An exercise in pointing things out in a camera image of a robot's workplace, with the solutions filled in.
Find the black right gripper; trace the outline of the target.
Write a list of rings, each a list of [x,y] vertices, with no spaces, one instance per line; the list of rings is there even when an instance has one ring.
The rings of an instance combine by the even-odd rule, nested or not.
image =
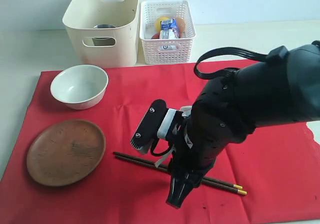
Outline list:
[[[199,187],[202,176],[214,166],[216,157],[230,143],[230,121],[208,113],[181,115],[174,138],[175,151],[169,169],[172,174],[166,204],[180,208],[190,192]]]

